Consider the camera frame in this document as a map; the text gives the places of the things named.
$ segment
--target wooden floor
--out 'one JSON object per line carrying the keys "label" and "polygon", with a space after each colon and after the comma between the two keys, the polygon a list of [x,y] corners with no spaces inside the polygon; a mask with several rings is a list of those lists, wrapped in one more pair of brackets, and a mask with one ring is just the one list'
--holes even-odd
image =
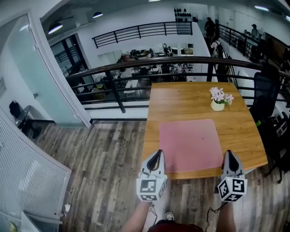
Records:
{"label": "wooden floor", "polygon": [[[71,204],[63,218],[65,232],[118,232],[138,204],[135,179],[139,171],[146,122],[95,122],[90,129],[41,124],[34,142],[72,170],[64,203]],[[267,178],[268,166],[246,175],[247,194],[234,203],[237,232],[280,232],[290,220],[290,174],[277,184],[278,172]],[[165,211],[179,223],[206,227],[209,207],[220,206],[213,194],[217,178],[170,181]],[[218,214],[210,213],[209,232]]]}

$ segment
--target bag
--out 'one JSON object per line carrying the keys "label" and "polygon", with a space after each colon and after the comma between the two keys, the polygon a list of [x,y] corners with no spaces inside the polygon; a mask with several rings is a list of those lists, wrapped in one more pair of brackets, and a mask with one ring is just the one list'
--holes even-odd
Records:
{"label": "bag", "polygon": [[218,44],[217,43],[217,49],[216,49],[217,53],[218,53],[218,56],[219,57],[222,57],[222,53],[223,53],[223,48],[222,48],[222,45],[221,44]]}

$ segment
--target shoe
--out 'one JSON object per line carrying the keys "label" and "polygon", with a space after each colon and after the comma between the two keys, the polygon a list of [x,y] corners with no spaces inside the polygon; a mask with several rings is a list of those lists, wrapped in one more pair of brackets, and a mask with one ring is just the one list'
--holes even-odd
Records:
{"label": "shoe", "polygon": [[168,212],[168,213],[164,214],[163,219],[166,221],[174,221],[174,216],[171,212]]}

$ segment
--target pink mat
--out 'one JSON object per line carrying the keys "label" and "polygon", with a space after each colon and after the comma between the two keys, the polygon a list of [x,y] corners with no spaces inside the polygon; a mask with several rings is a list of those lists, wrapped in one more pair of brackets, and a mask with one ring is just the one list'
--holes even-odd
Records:
{"label": "pink mat", "polygon": [[222,148],[213,120],[174,121],[160,124],[159,148],[166,172],[188,172],[220,167]]}

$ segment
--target wooden table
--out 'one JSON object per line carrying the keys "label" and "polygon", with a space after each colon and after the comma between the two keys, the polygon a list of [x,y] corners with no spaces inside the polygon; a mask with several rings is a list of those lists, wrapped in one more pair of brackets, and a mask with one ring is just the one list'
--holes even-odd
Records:
{"label": "wooden table", "polygon": [[[234,97],[220,112],[211,109],[211,87],[223,88]],[[168,121],[213,119],[222,152],[232,150],[249,170],[267,164],[258,129],[239,91],[231,83],[171,82],[152,84],[142,160],[159,149],[159,125]],[[220,176],[221,168],[166,173],[170,179]]]}

